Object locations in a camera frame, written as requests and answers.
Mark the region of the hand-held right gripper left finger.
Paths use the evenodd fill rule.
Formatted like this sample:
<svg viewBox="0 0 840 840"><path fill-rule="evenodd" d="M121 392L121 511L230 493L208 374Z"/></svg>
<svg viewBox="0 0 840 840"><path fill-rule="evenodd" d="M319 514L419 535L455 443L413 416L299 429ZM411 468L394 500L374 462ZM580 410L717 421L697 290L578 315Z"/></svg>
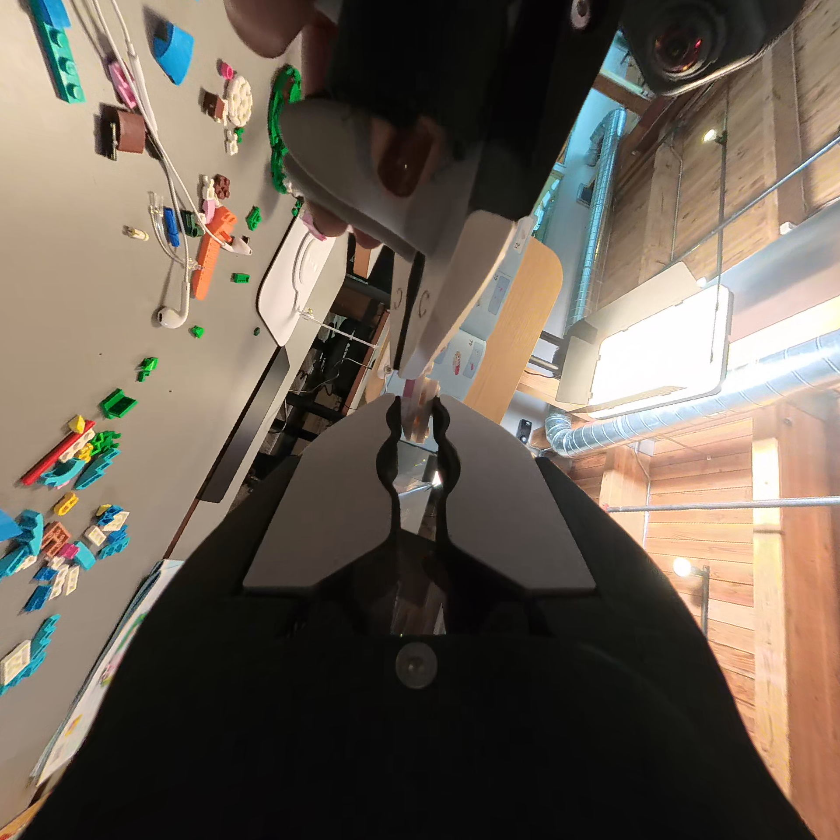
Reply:
<svg viewBox="0 0 840 840"><path fill-rule="evenodd" d="M401 434L401 399L384 394L310 443L245 575L247 593L309 594L398 533Z"/></svg>

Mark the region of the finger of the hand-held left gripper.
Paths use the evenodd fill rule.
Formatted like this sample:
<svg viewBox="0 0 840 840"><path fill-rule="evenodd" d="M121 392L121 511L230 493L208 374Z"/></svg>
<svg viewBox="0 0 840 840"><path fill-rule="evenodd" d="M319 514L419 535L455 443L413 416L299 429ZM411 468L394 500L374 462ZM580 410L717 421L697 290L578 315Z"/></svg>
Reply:
<svg viewBox="0 0 840 840"><path fill-rule="evenodd" d="M430 361L426 335L430 297L424 279L426 257L396 256L391 306L391 367L424 368Z"/></svg>
<svg viewBox="0 0 840 840"><path fill-rule="evenodd" d="M424 368L395 368L404 380L421 376L444 344L459 330L498 269L506 260L521 261L535 225L534 214L512 222L485 211L476 211L450 255L426 257L424 279L430 307L426 335L430 361Z"/></svg>

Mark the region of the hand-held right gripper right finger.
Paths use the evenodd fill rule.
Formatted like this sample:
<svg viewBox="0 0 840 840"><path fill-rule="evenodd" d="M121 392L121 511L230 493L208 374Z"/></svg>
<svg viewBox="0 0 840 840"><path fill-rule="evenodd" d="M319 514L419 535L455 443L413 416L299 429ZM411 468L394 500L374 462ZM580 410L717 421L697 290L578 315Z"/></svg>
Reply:
<svg viewBox="0 0 840 840"><path fill-rule="evenodd" d="M531 595L595 590L524 444L448 395L436 402L436 443L445 536L456 550Z"/></svg>

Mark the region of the small pink tan lego assembly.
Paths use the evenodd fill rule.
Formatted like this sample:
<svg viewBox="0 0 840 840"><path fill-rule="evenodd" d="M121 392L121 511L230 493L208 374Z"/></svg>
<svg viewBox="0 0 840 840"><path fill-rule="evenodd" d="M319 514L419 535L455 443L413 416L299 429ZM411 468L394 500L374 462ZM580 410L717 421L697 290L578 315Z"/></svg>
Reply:
<svg viewBox="0 0 840 840"><path fill-rule="evenodd" d="M438 392L439 382L426 372L405 382L401 397L401 426L407 442L420 445L427 440L433 401Z"/></svg>

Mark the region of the orange lego plate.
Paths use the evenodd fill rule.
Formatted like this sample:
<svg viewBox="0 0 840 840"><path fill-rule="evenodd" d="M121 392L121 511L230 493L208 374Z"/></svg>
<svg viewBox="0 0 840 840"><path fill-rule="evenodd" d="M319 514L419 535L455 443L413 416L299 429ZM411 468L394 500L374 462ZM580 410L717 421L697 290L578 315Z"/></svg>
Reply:
<svg viewBox="0 0 840 840"><path fill-rule="evenodd" d="M226 206L216 207L213 218L206 224L208 233L202 238L198 249L197 268L192 272L192 297L204 300L209 291L219 253L223 245L231 245L237 217Z"/></svg>

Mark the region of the green lego vine piece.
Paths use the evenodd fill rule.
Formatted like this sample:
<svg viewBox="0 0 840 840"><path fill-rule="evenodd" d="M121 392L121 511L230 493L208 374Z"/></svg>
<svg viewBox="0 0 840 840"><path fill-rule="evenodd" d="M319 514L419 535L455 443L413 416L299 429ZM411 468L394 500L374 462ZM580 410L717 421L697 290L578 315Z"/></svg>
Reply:
<svg viewBox="0 0 840 840"><path fill-rule="evenodd" d="M287 185L285 166L288 148L283 140L280 118L284 111L300 100L302 100L300 71L291 64L285 64L279 68L274 79L267 111L271 180L277 192L283 195L288 194L290 188Z"/></svg>

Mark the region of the pile of mixed colourful lego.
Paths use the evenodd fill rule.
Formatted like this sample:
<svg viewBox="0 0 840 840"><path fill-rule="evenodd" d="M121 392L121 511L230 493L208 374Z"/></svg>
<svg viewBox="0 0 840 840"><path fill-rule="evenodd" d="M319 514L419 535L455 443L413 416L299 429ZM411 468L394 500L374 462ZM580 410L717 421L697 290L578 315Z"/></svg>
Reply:
<svg viewBox="0 0 840 840"><path fill-rule="evenodd" d="M73 416L58 445L19 477L20 487L83 489L101 478L120 455L121 433Z"/></svg>

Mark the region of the pile of teal blue lego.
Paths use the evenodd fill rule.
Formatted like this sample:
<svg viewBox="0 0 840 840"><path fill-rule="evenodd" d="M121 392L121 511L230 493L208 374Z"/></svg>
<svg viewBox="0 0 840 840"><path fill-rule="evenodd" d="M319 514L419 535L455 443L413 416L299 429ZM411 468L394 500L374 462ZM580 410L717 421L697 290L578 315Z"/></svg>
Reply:
<svg viewBox="0 0 840 840"><path fill-rule="evenodd" d="M48 521L33 510L22 511L9 525L3 540L2 580L32 571L31 590L20 610L36 613L62 595L74 592L81 572L120 554L130 543L130 512L117 505L101 505L88 528L77 538L58 519Z"/></svg>

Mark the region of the white round lego plate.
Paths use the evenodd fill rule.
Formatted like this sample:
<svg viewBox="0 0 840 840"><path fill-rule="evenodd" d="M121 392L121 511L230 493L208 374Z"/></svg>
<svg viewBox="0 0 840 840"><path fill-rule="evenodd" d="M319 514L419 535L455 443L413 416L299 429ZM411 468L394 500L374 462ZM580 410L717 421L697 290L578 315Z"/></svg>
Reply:
<svg viewBox="0 0 840 840"><path fill-rule="evenodd" d="M253 92L249 81L235 73L227 81L225 96L225 118L236 129L244 128L253 112Z"/></svg>

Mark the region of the lego instruction booklet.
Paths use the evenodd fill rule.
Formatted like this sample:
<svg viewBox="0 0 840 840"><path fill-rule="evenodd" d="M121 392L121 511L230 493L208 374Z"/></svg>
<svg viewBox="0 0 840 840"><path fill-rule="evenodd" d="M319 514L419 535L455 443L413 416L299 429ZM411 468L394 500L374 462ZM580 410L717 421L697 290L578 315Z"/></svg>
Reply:
<svg viewBox="0 0 840 840"><path fill-rule="evenodd" d="M136 591L77 693L64 723L36 764L33 780L37 785L47 782L76 755L140 625L183 564L183 560L159 562Z"/></svg>

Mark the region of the brown lego barrel piece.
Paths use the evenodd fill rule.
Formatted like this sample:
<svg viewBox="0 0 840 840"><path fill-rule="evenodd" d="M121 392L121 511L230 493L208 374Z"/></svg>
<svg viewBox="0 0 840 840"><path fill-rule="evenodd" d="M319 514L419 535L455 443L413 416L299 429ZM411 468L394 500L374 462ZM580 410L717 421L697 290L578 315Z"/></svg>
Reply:
<svg viewBox="0 0 840 840"><path fill-rule="evenodd" d="M103 104L98 125L99 153L111 161L120 153L145 152L146 124L138 113Z"/></svg>

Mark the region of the white teal lego plates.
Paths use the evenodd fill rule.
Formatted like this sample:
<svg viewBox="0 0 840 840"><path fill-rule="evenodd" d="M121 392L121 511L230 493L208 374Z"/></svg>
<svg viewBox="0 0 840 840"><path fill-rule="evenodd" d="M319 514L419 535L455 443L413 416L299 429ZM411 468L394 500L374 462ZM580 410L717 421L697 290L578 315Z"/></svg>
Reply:
<svg viewBox="0 0 840 840"><path fill-rule="evenodd" d="M1 697L37 673L44 664L60 618L60 614L48 616L32 638L24 640L2 658Z"/></svg>

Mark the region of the blue lego slope piece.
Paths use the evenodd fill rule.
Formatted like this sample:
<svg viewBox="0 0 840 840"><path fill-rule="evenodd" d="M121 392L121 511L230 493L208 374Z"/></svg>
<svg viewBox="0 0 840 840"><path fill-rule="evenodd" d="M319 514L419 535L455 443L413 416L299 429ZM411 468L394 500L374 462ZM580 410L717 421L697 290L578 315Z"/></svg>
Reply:
<svg viewBox="0 0 840 840"><path fill-rule="evenodd" d="M183 84L192 64L194 46L194 37L168 20L155 29L153 55L172 84Z"/></svg>

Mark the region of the pink lego piece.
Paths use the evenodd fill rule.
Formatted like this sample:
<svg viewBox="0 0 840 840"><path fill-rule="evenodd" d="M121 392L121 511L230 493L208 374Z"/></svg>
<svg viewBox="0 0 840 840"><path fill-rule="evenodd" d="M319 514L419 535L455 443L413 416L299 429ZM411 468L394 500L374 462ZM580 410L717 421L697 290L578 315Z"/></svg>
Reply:
<svg viewBox="0 0 840 840"><path fill-rule="evenodd" d="M122 104L127 109L137 109L138 102L134 96L129 79L117 60L112 60L108 63L108 75Z"/></svg>

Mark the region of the long teal lego plate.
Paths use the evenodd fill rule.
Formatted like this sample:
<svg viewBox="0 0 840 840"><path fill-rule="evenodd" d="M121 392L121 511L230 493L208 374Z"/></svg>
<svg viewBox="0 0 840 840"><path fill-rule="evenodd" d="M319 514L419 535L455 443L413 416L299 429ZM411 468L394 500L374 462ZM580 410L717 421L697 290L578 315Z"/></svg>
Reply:
<svg viewBox="0 0 840 840"><path fill-rule="evenodd" d="M69 104L86 102L67 34L71 22L66 6L62 1L28 1L28 6L58 97Z"/></svg>

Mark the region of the person's left hand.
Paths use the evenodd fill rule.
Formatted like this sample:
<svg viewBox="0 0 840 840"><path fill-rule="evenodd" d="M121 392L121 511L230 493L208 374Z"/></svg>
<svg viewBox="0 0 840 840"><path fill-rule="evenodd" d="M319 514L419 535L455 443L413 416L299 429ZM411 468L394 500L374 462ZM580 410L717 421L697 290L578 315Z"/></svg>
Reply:
<svg viewBox="0 0 840 840"><path fill-rule="evenodd" d="M448 142L433 59L436 2L226 2L229 22L258 56L301 40L302 102L284 108L286 180L306 198L320 238L348 228L366 248L430 256L445 223L426 189Z"/></svg>

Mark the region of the light wooden table top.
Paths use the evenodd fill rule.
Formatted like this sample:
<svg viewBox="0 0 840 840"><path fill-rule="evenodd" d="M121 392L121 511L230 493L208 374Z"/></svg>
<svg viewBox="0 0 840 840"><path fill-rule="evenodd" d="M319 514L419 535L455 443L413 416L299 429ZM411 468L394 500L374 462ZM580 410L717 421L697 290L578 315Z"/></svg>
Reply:
<svg viewBox="0 0 840 840"><path fill-rule="evenodd" d="M563 268L551 248L530 238L465 404L501 424L541 330L563 287Z"/></svg>

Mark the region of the white tray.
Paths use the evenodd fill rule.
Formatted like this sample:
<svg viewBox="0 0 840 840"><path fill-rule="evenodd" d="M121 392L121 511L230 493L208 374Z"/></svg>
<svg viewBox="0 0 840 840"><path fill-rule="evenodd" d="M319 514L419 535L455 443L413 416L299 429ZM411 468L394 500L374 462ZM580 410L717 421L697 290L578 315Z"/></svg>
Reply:
<svg viewBox="0 0 840 840"><path fill-rule="evenodd" d="M292 221L271 260L256 298L262 326L285 347L301 319L311 320L308 302L341 238L319 238L299 218Z"/></svg>

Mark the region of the bright ceiling light panel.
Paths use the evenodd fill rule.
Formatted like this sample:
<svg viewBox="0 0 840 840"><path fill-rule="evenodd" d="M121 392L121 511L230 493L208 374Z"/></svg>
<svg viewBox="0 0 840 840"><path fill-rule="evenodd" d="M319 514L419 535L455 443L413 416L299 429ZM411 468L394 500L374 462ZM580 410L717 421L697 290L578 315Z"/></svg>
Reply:
<svg viewBox="0 0 840 840"><path fill-rule="evenodd" d="M729 288L676 263L567 330L555 405L607 419L717 394L733 309Z"/></svg>

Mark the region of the metal ceiling rod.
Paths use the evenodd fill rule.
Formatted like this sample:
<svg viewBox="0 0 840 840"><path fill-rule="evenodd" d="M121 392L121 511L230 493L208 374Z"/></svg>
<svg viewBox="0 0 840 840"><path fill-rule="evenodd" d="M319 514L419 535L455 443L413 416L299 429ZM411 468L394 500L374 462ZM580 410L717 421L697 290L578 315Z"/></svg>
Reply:
<svg viewBox="0 0 840 840"><path fill-rule="evenodd" d="M688 512L688 511L734 511L734 510L768 510L791 508L832 508L839 506L839 496L830 497L792 497L760 500L694 502L670 505L646 506L609 506L602 505L602 509L609 514L621 513L654 513L654 512Z"/></svg>

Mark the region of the silver ventilation duct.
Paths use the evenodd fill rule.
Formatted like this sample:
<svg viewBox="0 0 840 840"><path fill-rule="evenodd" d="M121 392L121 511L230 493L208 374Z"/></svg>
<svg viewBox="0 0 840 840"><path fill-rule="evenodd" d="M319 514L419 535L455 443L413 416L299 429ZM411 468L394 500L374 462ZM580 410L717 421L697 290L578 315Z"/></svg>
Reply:
<svg viewBox="0 0 840 840"><path fill-rule="evenodd" d="M591 134L589 149L585 157L586 164L594 170L590 216L584 234L580 270L574 283L566 321L567 333L590 314L595 287L602 278L602 262L613 208L618 153L626 121L626 109L615 108L605 115Z"/></svg>
<svg viewBox="0 0 840 840"><path fill-rule="evenodd" d="M757 410L838 382L839 331L834 330L735 370L715 394L590 421L578 427L573 427L570 415L554 409L545 418L545 435L555 453L573 459L704 424L713 417Z"/></svg>

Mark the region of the wall spot lamp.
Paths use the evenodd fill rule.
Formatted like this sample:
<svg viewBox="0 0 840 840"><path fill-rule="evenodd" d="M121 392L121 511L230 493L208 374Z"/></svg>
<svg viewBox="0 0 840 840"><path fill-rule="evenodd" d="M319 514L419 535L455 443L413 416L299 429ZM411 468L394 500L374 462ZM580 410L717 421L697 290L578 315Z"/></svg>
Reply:
<svg viewBox="0 0 840 840"><path fill-rule="evenodd" d="M700 629L704 637L708 638L709 605L711 590L711 568L708 565L702 567L694 565L686 558L676 557L673 562L673 572L680 578L687 579L690 576L701 581L700 585Z"/></svg>

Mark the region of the white wired earphones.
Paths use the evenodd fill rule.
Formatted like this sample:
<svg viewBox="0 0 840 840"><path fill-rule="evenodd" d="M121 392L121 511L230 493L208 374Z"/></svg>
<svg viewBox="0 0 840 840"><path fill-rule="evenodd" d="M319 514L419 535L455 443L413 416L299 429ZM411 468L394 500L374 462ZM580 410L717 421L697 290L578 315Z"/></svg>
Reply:
<svg viewBox="0 0 840 840"><path fill-rule="evenodd" d="M172 260L175 263L181 265L183 268L180 305L178 308L162 306L155 314L155 317L161 327L165 329L179 329L180 327L186 324L187 317L190 311L190 302L193 294L192 273L195 270L198 270L203 267L203 264L201 262L197 261L191 256L189 246L186 242L186 230L184 228L183 221L180 216L180 210L182 209L182 200L186 201L189 208L195 214L196 220L199 223L204 234L209 235L211 239L215 241L223 251L226 251L231 254L236 254L238 256L251 256L253 254L253 249L244 241L242 237L234 236L232 238L223 239L220 237L220 235L213 234L210 232L207 222L205 221L204 217L200 214L200 212L197 209L197 206L193 201L192 193L187 189L186 184L184 183L179 171L176 169L175 164L168 150L165 147L163 139L161 138L159 127L157 124L158 122L156 120L154 109L152 106L151 96L145 84L144 69L142 66L142 62L132 41L130 30L125 21L123 13L117 2L111 1L110 4L112 7L112 11L116 15L119 24L119 29L122 33L122 42L124 43L123 48L118 46L117 40L110 29L109 21L102 9L101 3L99 1L91 1L89 3L93 15L98 21L98 26L104 38L108 42L112 56L117 60L118 65L121 67L122 73L125 76L125 80L129 85L129 89L133 93L134 99L136 101L136 109L139 111L140 116L143 118L147 136L149 137L150 141L152 142L159 155L159 160L163 168L164 176L169 186L171 204L175 210L176 225L178 227L181 237L183 257L179 256L179 252L176 249L172 249L171 247L167 246L164 243L163 239L160 239L159 241L163 250L172 258Z"/></svg>

